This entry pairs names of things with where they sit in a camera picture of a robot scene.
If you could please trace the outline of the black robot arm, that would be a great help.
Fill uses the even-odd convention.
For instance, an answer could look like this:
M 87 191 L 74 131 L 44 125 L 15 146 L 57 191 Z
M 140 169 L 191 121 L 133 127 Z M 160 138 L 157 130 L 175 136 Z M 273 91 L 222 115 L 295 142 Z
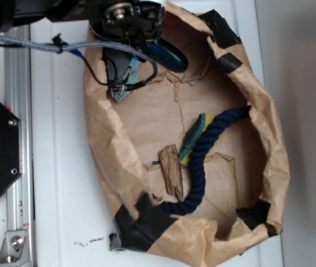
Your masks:
M 0 1 L 0 47 L 69 52 L 81 58 L 86 66 L 89 63 L 80 48 L 108 48 L 132 55 L 141 62 L 150 62 L 153 73 L 142 81 L 128 84 L 131 70 L 120 71 L 119 63 L 109 60 L 113 76 L 105 86 L 122 95 L 146 86 L 157 76 L 157 64 L 147 47 L 161 37 L 165 17 L 165 4 L 155 1 Z M 89 21 L 99 40 L 68 44 L 56 35 L 51 43 L 36 43 L 3 35 L 13 27 L 44 18 L 51 22 Z

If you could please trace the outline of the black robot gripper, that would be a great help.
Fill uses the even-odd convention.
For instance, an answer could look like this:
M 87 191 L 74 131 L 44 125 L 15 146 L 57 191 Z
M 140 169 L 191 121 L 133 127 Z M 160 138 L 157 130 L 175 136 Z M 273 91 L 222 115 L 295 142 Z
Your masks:
M 90 20 L 95 35 L 148 52 L 148 46 L 160 39 L 165 5 L 154 1 L 118 1 L 106 6 L 100 18 Z M 107 84 L 111 96 L 123 96 L 131 73 L 133 55 L 112 48 L 103 49 Z

